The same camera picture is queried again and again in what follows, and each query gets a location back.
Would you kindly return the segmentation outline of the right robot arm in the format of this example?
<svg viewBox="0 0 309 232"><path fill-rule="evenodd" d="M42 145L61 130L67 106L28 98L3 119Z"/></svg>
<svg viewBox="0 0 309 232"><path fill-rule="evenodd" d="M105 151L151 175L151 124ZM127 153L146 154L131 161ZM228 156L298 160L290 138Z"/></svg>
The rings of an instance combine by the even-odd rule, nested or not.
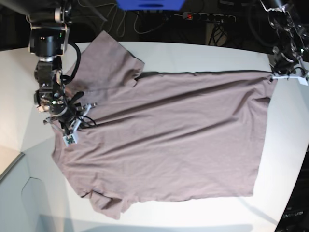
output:
<svg viewBox="0 0 309 232"><path fill-rule="evenodd" d="M93 119L85 121L95 103L81 105L78 100L84 95L79 91L73 97L66 94L65 86L76 76L80 62L79 47L69 41L72 2L59 0L50 7L44 7L27 15L30 23L29 52L38 57L34 77L39 88L34 93L34 103L40 112L48 112L50 116L44 124L58 130L66 146L78 142L77 131L80 127L94 127ZM76 51L77 60L71 75L62 71L62 56L67 47Z"/></svg>

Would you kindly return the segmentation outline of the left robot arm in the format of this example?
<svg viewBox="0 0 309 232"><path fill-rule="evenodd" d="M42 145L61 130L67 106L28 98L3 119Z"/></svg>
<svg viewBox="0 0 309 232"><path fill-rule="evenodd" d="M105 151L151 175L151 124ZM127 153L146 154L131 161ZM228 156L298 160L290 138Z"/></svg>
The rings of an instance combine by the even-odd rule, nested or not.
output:
<svg viewBox="0 0 309 232"><path fill-rule="evenodd" d="M305 68L303 55L309 52L309 29L301 21L308 10L304 2L296 0L261 0L268 13L268 21L279 40L273 45L271 69L274 79L297 79L309 85L309 70Z"/></svg>

